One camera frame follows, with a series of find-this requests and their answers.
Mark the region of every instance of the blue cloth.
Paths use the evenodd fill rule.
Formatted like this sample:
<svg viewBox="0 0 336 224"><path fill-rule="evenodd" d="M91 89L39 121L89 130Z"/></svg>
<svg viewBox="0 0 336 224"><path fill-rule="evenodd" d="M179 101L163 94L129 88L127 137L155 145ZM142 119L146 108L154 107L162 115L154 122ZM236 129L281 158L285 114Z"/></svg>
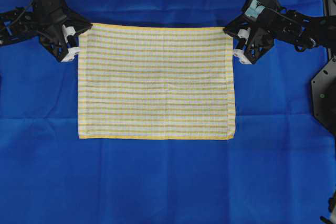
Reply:
<svg viewBox="0 0 336 224"><path fill-rule="evenodd" d="M0 12L30 0L0 0ZM67 0L92 22L224 25L245 0ZM279 0L320 16L322 0ZM79 140L77 60L37 39L0 49L0 223L319 223L334 191L333 137L312 116L323 48L277 41L234 59L230 141Z"/></svg>

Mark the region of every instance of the black metal plate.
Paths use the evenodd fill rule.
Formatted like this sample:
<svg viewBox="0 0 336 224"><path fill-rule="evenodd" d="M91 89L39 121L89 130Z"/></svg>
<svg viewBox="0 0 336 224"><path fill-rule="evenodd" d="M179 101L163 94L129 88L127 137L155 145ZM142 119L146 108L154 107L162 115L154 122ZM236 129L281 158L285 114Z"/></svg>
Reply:
<svg viewBox="0 0 336 224"><path fill-rule="evenodd" d="M313 100L314 117L326 127L333 135L336 135L336 130L331 127L335 124L335 118L326 115L323 110L325 102L325 92L327 88L336 79L336 59L331 59L320 72L311 80L311 91Z"/></svg>

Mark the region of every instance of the dish towel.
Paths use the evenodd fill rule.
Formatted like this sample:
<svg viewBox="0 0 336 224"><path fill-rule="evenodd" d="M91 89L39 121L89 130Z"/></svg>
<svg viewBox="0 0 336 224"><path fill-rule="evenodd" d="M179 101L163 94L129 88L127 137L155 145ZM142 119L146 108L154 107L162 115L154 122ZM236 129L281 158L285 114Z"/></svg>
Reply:
<svg viewBox="0 0 336 224"><path fill-rule="evenodd" d="M234 136L233 40L222 27L94 24L79 46L80 138Z"/></svg>

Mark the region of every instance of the yellow stripe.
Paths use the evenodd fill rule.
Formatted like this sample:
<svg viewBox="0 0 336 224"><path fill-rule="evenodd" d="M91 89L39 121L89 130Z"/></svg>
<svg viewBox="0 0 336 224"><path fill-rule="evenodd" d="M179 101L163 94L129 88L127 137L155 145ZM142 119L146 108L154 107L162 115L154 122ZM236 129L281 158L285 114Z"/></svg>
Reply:
<svg viewBox="0 0 336 224"><path fill-rule="evenodd" d="M86 106L79 106L79 109L85 110L134 110L134 111L158 111L161 113L158 108L149 109L149 108L115 108L115 107L86 107ZM197 111L197 112L204 112L204 111L220 111L220 109L180 109L180 108L169 108L169 110L177 110L177 111Z"/></svg>
<svg viewBox="0 0 336 224"><path fill-rule="evenodd" d="M115 78L127 78L129 79L130 76L123 76L120 74L94 74L94 73L79 73L78 76L84 76L84 77L115 77ZM136 76L136 79L157 79L157 76ZM164 79L168 80L213 80L214 77L170 77L165 76L162 77Z"/></svg>
<svg viewBox="0 0 336 224"><path fill-rule="evenodd" d="M109 113L109 112L80 112L78 115L131 115L131 116L211 116L211 117L225 117L227 114L147 114L147 113Z"/></svg>
<svg viewBox="0 0 336 224"><path fill-rule="evenodd" d="M94 102L78 101L78 104L142 105L142 106L223 106L222 103L136 103L136 102Z"/></svg>
<svg viewBox="0 0 336 224"><path fill-rule="evenodd" d="M87 45L86 48L98 48L98 49L108 49L108 50L122 50L130 52L185 52L185 53L194 53L194 52L224 52L226 49L207 49L207 50L159 50L159 49L134 49L134 48L118 48L118 47L101 47L101 46L91 46Z"/></svg>
<svg viewBox="0 0 336 224"><path fill-rule="evenodd" d="M91 97L91 96L80 96L79 98L85 98L85 99L110 99L110 100L140 100L143 101L144 98L130 98L130 97ZM168 98L146 98L146 100L151 101L161 101L161 100L168 100ZM189 99L189 98L169 98L169 100L174 101L226 101L226 98L204 98L204 99Z"/></svg>
<svg viewBox="0 0 336 224"><path fill-rule="evenodd" d="M223 32L222 26L214 27L145 27L145 26L123 26L123 25L111 25L111 24L102 24L102 23L92 23L93 27L91 30L97 29L96 27L109 27L116 29L125 29L125 30L142 30L142 31L205 31L205 30L221 30Z"/></svg>
<svg viewBox="0 0 336 224"><path fill-rule="evenodd" d="M79 126L110 126L110 127L176 127L176 128L206 128L209 125L177 125L177 124L118 124L118 123L78 123ZM225 125L211 125L211 128L226 129Z"/></svg>
<svg viewBox="0 0 336 224"><path fill-rule="evenodd" d="M80 133L90 133L90 132L115 132L115 133L148 133L148 131L135 131L135 130L103 130L103 129L97 129L97 130L86 130L86 131L79 131ZM153 131L151 130L151 133L182 133L182 134L225 134L224 131Z"/></svg>
<svg viewBox="0 0 336 224"><path fill-rule="evenodd" d="M78 87L81 88L108 88L108 89L135 89L135 90L152 90L152 89L162 89L162 87L125 87L125 86L93 86L93 85L85 85L85 84L79 84ZM172 90L226 90L226 88L170 88Z"/></svg>
<svg viewBox="0 0 336 224"><path fill-rule="evenodd" d="M118 81L118 80L86 80L86 79L79 79L78 81L86 81L86 82L113 82L113 83L130 83L130 84L146 84L146 85L155 85L155 84L171 84L171 85L223 85L227 81L223 82L168 82L168 81Z"/></svg>
<svg viewBox="0 0 336 224"><path fill-rule="evenodd" d="M230 136L124 136L124 135L81 135L80 139L89 138L114 138L114 139L137 139L137 140L229 140L233 138Z"/></svg>
<svg viewBox="0 0 336 224"><path fill-rule="evenodd" d="M80 57L79 59L82 59L83 54L88 54L88 55L92 55L92 54L99 54L99 55L111 55L111 56L122 56L122 57L155 57L153 55L130 55L130 54L118 54L118 53L110 53L110 52L99 52L99 51L87 51L86 53L84 53L83 51L80 52ZM232 56L232 52L230 53L224 53L224 54L220 54L220 55L193 55L193 56L174 56L174 55L160 55L160 56L156 56L156 57L160 57L160 58L170 58L170 59L181 59L181 58L213 58L213 57L233 57Z"/></svg>
<svg viewBox="0 0 336 224"><path fill-rule="evenodd" d="M89 43L94 44L105 44L110 45L109 48L114 48L114 46L132 46L132 47L220 47L220 46L231 46L232 43L218 43L218 44L205 44L205 45L160 45L160 44L136 44L136 43L124 43L124 42L110 42L110 41L102 41L102 40L90 40Z"/></svg>
<svg viewBox="0 0 336 224"><path fill-rule="evenodd" d="M155 37L155 38L157 38L158 36L163 36L163 37L168 37L168 36L172 36L172 37L186 37L186 36L188 36L188 38L190 38L190 37L199 37L199 36L205 37L205 36L216 36L216 35L222 35L223 38L227 37L221 31L218 31L218 32L215 32L215 33L206 33L206 34L165 34L165 33L163 33L163 34L160 34L160 33L158 33L158 34L149 34L149 33L147 33L146 34L146 33L132 33L132 32L126 32L126 31L120 31L120 30L104 30L104 29L97 29L97 28L92 28L91 30L93 30L93 31L102 31L103 33L109 33L109 34L148 36L148 37Z"/></svg>
<svg viewBox="0 0 336 224"><path fill-rule="evenodd" d="M219 73L233 73L229 71L216 71L216 72L173 72L173 71L131 71L131 70L120 70L120 69L95 69L95 68L78 68L81 71L97 71L97 72L120 72L120 73L171 73L171 74L219 74Z"/></svg>
<svg viewBox="0 0 336 224"><path fill-rule="evenodd" d="M136 95L226 95L226 92L221 93L178 93L178 92L127 92L127 91L96 91L96 90L78 90L78 92L87 92L93 94L136 94Z"/></svg>
<svg viewBox="0 0 336 224"><path fill-rule="evenodd" d="M90 36L97 38L106 38L113 40L135 40L135 41L148 41L148 42L206 42L206 41L218 41L218 40L232 40L231 37L221 37L221 38L210 38L210 39L148 39L148 38L128 38L128 37L118 37L118 36L107 36L107 35L99 35L95 33L90 33L90 35L81 35L81 37L87 38Z"/></svg>
<svg viewBox="0 0 336 224"><path fill-rule="evenodd" d="M117 67L117 68L154 68L154 69L209 69L209 68L223 68L225 65L220 66L184 66L184 67L175 67L175 66L147 66L147 65L119 65L119 64L110 64L110 63L95 63L95 62L87 62L80 64L81 67L85 66L107 66L107 67ZM105 70L105 71L112 71L111 69L99 69L99 70Z"/></svg>
<svg viewBox="0 0 336 224"><path fill-rule="evenodd" d="M138 63L175 63L175 64L204 64L204 63L232 63L232 60L198 60L198 61L171 61L171 60L134 60L134 59L114 59L106 57L81 57L82 60L109 60L120 62L138 62Z"/></svg>
<svg viewBox="0 0 336 224"><path fill-rule="evenodd" d="M80 122L84 122L84 121L106 121L108 118L85 118L82 119L79 118ZM226 123L227 119L225 120L193 120L193 119L186 119L186 120L182 120L182 119L144 119L144 118L139 118L139 119L133 119L133 118L123 118L120 121L128 121L128 122L166 122L166 123Z"/></svg>

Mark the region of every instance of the black wire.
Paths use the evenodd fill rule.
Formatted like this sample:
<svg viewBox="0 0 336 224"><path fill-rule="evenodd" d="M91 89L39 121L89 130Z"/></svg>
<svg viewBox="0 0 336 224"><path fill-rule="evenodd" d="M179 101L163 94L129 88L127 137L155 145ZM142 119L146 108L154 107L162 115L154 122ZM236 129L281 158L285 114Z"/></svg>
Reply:
<svg viewBox="0 0 336 224"><path fill-rule="evenodd" d="M271 10L272 12L278 14L279 16L281 16L281 17L283 17L283 18L285 18L285 19L287 19L287 20L289 20L289 21L291 21L291 22L293 22L293 23L295 23L295 24L297 24L297 25L299 25L299 26L302 26L300 23L296 22L295 20L293 20L293 19L291 19L291 18L289 18L289 17L286 17L285 15L283 15L283 14L277 12L276 10L273 10L273 9L271 9L271 8L269 8L269 7L265 7L265 8L268 9L268 10Z"/></svg>
<svg viewBox="0 0 336 224"><path fill-rule="evenodd" d="M24 13L28 10L28 8L31 7L31 5L33 4L33 2L34 2L34 0L31 0L30 3L29 3L29 5L27 5L27 6L24 8L24 10L20 13L20 15L17 16L17 18L16 18L13 22L11 22L8 26L3 27L3 28L0 30L0 33L1 33L3 30L5 30L5 29L9 28L10 26L14 25L16 22L18 22L18 20L22 17L22 15L24 15Z"/></svg>
<svg viewBox="0 0 336 224"><path fill-rule="evenodd" d="M41 34L42 36L46 37L47 39L49 39L50 42L53 41L53 39L52 39L49 35L47 35L47 34L45 34L45 33L42 33L41 31L36 31L36 32L37 32L38 34Z"/></svg>

